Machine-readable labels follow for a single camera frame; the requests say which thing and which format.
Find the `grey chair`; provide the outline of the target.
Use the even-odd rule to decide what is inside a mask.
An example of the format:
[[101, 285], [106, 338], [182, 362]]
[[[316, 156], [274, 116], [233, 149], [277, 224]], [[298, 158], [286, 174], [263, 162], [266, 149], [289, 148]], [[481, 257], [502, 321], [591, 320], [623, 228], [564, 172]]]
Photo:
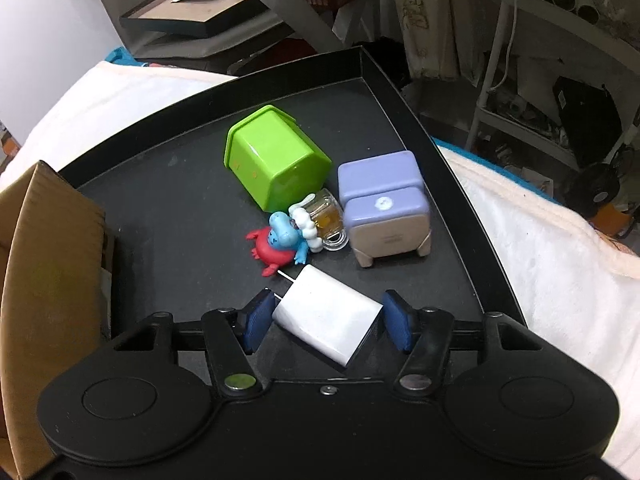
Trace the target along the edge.
[[264, 30], [255, 29], [254, 32], [240, 32], [240, 29], [241, 26], [233, 27], [206, 39], [166, 35], [132, 49], [131, 53], [143, 63], [224, 74], [233, 63], [250, 58], [293, 32], [285, 22], [268, 25]]

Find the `purple toy armchair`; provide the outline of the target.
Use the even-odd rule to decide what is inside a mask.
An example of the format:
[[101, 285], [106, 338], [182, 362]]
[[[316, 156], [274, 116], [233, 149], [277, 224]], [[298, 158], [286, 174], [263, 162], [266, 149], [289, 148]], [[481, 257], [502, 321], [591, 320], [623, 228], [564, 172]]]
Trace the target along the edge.
[[344, 228], [360, 266], [406, 252], [431, 253], [431, 205], [411, 152], [344, 162], [337, 183]]

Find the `white charger plug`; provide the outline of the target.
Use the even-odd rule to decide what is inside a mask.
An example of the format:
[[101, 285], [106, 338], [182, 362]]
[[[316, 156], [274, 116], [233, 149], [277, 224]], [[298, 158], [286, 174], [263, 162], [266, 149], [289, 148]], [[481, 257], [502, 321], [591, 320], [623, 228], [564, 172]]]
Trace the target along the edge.
[[346, 367], [383, 307], [315, 266], [304, 266], [273, 311], [273, 321]]

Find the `red blue crab figurine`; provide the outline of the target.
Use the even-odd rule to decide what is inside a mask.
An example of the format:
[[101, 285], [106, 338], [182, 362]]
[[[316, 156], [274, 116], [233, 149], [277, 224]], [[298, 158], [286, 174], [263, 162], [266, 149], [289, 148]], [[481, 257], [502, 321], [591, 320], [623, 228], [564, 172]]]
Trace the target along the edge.
[[254, 243], [250, 254], [264, 265], [262, 276], [269, 278], [284, 266], [307, 262], [309, 245], [295, 221], [285, 212], [270, 214], [268, 226], [253, 230], [245, 238]]

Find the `miniature beer mug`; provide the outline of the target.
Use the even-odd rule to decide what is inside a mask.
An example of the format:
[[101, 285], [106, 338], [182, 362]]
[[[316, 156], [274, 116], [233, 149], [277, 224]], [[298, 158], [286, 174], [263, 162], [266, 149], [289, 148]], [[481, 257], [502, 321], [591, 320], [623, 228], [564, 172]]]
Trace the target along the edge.
[[338, 252], [346, 247], [348, 235], [340, 203], [326, 189], [307, 195], [288, 207], [288, 215], [302, 232], [311, 252]]

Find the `black picture frame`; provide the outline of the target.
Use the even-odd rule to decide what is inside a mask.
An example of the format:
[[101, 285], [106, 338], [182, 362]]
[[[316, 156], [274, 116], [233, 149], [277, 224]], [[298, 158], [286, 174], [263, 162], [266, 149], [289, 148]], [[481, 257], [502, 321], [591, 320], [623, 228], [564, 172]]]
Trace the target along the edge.
[[260, 0], [146, 0], [119, 21], [131, 30], [204, 39], [267, 11]]

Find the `brown cardboard box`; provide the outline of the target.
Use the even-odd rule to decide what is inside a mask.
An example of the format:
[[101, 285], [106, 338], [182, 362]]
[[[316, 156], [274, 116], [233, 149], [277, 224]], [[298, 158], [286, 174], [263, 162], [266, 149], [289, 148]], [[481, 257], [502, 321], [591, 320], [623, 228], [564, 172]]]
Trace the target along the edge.
[[45, 162], [1, 193], [1, 471], [26, 479], [52, 458], [43, 388], [102, 341], [105, 214]]

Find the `green toy house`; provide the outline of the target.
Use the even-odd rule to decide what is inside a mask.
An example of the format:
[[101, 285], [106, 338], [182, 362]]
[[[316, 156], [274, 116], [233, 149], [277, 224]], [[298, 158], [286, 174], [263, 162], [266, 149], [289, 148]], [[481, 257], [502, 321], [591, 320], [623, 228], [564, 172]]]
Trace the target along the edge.
[[266, 105], [231, 126], [224, 166], [262, 211], [276, 212], [320, 190], [333, 162], [294, 117]]

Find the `black shallow tray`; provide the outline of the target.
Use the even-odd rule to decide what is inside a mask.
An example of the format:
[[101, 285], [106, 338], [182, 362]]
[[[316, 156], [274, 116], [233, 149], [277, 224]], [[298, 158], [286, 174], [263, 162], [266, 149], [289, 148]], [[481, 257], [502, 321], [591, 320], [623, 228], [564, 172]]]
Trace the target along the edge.
[[184, 99], [63, 166], [62, 177], [100, 205], [116, 237], [113, 330], [156, 311], [196, 321], [239, 309], [256, 292], [285, 292], [250, 256], [247, 232], [266, 214], [224, 166], [229, 128], [266, 104], [294, 117], [334, 165], [408, 150], [432, 205], [426, 257], [401, 255], [363, 269], [349, 250], [312, 263], [372, 299], [393, 289], [415, 307], [463, 321], [486, 311], [522, 314], [494, 246], [437, 145], [362, 49], [268, 68]]

